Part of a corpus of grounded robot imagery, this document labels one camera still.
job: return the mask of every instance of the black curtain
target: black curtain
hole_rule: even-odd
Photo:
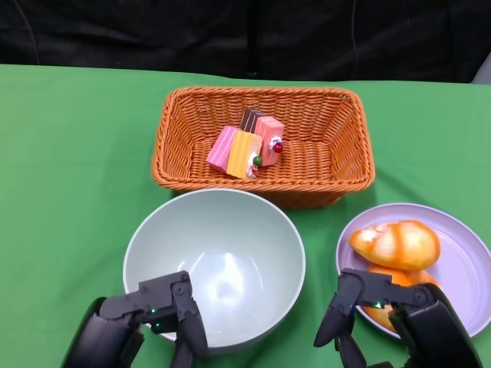
[[[470,82],[491,52],[488,0],[358,0],[354,17],[354,0],[17,1],[43,65]],[[15,0],[2,0],[0,63],[35,62]]]

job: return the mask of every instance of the green tablecloth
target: green tablecloth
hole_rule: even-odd
[[[199,366],[341,367],[333,346],[315,349],[312,342],[336,286],[338,236],[373,205],[430,205],[491,244],[491,87],[0,66],[0,366],[59,366],[89,303],[124,292],[130,237],[172,195],[150,177],[162,103],[190,85],[350,88],[364,102],[377,166],[369,190],[331,208],[287,212],[308,263],[298,303],[252,349]],[[401,366],[407,358],[362,318],[354,336],[369,363]],[[491,328],[474,343],[491,363]],[[167,366],[171,353],[164,339],[147,333],[133,366]]]

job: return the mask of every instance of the wicker basket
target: wicker basket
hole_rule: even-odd
[[[234,179],[206,156],[225,125],[238,126],[247,107],[285,124],[284,151],[256,179]],[[375,177],[360,98],[341,88],[189,87],[164,104],[152,175],[168,189],[234,188],[282,208],[331,205],[367,188]]]

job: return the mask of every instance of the white bowl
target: white bowl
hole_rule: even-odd
[[[293,307],[305,250],[293,223],[272,203],[238,190],[206,189],[168,201],[143,221],[124,258],[124,290],[177,271],[190,274],[210,353],[230,353],[264,337]]]

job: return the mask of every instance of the croissant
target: croissant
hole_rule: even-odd
[[[414,284],[426,284],[429,282],[435,284],[440,289],[442,288],[440,284],[426,271],[407,272],[394,270],[393,268],[381,267],[376,264],[371,265],[368,270],[371,272],[377,272],[378,274],[389,274],[392,276],[393,284],[411,286]],[[363,307],[363,310],[372,320],[388,330],[396,332],[389,320],[389,312],[392,311],[392,307],[390,305],[385,306],[384,309]]]
[[[350,246],[368,261],[405,271],[421,271],[440,256],[438,235],[416,220],[391,222],[354,232]]]

